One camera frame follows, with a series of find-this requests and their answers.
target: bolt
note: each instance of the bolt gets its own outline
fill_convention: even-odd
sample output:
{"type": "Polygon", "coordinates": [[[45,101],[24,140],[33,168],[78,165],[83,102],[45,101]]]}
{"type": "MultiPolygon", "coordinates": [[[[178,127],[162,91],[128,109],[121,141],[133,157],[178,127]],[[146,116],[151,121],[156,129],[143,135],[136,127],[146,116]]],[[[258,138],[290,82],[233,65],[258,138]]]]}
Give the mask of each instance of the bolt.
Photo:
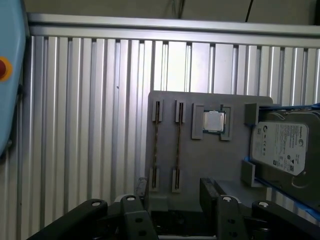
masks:
{"type": "Polygon", "coordinates": [[[93,206],[93,207],[96,207],[96,206],[99,206],[100,204],[101,204],[101,202],[95,201],[95,202],[92,203],[92,206],[93,206]]]}
{"type": "Polygon", "coordinates": [[[259,205],[262,206],[262,207],[264,207],[264,208],[266,208],[266,207],[269,206],[269,204],[266,203],[266,202],[264,202],[264,201],[259,202],[259,205]]]}
{"type": "Polygon", "coordinates": [[[224,198],[222,198],[223,200],[227,201],[227,202],[231,202],[231,198],[228,196],[225,196],[224,198]]]}
{"type": "Polygon", "coordinates": [[[128,201],[133,201],[133,200],[135,200],[136,198],[135,198],[134,196],[128,196],[126,199],[127,199],[128,201]]]}

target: metal frame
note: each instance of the metal frame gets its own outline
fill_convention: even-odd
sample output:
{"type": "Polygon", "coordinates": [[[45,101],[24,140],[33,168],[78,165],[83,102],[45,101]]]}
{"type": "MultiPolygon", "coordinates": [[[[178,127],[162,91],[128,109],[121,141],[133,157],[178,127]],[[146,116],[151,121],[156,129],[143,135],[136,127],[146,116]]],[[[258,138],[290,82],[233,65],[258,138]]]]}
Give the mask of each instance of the metal frame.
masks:
{"type": "Polygon", "coordinates": [[[24,95],[0,162],[0,239],[26,239],[89,198],[133,193],[152,90],[320,102],[316,26],[28,19],[24,95]]]}
{"type": "MultiPolygon", "coordinates": [[[[147,184],[137,192],[148,199],[147,184]]],[[[208,178],[200,179],[199,199],[203,216],[193,215],[207,225],[195,227],[190,223],[189,211],[152,212],[145,210],[137,195],[123,196],[120,202],[108,204],[100,199],[87,200],[64,216],[37,232],[28,240],[96,239],[127,240],[194,239],[241,240],[257,239],[320,239],[320,228],[306,219],[267,200],[257,200],[245,206],[236,197],[221,195],[217,185],[208,178]]]]}

